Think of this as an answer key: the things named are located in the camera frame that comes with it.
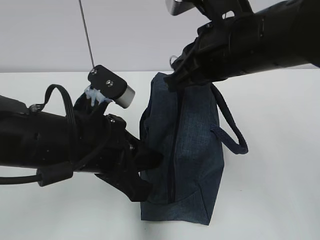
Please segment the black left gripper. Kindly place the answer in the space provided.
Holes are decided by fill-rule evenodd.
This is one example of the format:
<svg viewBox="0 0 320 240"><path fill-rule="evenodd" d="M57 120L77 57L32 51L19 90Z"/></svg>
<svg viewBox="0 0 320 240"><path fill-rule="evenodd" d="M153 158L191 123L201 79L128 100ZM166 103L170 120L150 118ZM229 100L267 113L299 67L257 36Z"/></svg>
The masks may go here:
<svg viewBox="0 0 320 240"><path fill-rule="evenodd" d="M149 147L126 130L127 123L119 116L108 114L105 116L106 135L89 151L78 163L75 172L93 173L95 176L125 194L131 202L145 202L153 185L140 178L137 172L128 171L111 174L120 160L125 147L138 172L158 168L164 156Z"/></svg>

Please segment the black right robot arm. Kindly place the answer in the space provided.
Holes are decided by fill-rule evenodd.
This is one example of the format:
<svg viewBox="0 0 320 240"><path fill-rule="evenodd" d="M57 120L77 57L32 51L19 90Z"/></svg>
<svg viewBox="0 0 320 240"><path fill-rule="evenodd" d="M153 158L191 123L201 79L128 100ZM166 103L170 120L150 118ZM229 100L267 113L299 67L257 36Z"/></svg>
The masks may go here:
<svg viewBox="0 0 320 240"><path fill-rule="evenodd" d="M209 22L174 61L170 91L228 78L320 64L320 3L284 0L253 12L247 0L195 0Z"/></svg>

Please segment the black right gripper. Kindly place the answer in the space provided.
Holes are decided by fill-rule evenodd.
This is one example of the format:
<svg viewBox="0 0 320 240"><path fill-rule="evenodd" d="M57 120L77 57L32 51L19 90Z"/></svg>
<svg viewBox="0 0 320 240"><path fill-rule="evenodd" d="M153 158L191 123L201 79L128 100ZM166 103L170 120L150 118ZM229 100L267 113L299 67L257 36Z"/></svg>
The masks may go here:
<svg viewBox="0 0 320 240"><path fill-rule="evenodd" d="M204 86L240 75L240 61L235 50L239 19L227 19L218 27L212 22L198 28L198 37L187 45L174 61L173 73L163 80L170 92Z"/></svg>

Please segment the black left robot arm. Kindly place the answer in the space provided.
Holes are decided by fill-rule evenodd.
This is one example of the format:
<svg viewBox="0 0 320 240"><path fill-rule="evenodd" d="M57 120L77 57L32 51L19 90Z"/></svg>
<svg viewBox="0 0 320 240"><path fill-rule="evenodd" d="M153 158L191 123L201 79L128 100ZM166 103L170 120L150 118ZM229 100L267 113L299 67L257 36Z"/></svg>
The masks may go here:
<svg viewBox="0 0 320 240"><path fill-rule="evenodd" d="M144 202L153 185L140 173L160 166L161 153L148 148L126 129L119 116L105 114L107 103L82 95L74 106L78 130L75 158L66 117L32 113L15 99L0 98L0 164L36 169L41 186L69 179L75 172L94 174L124 193L132 202Z"/></svg>

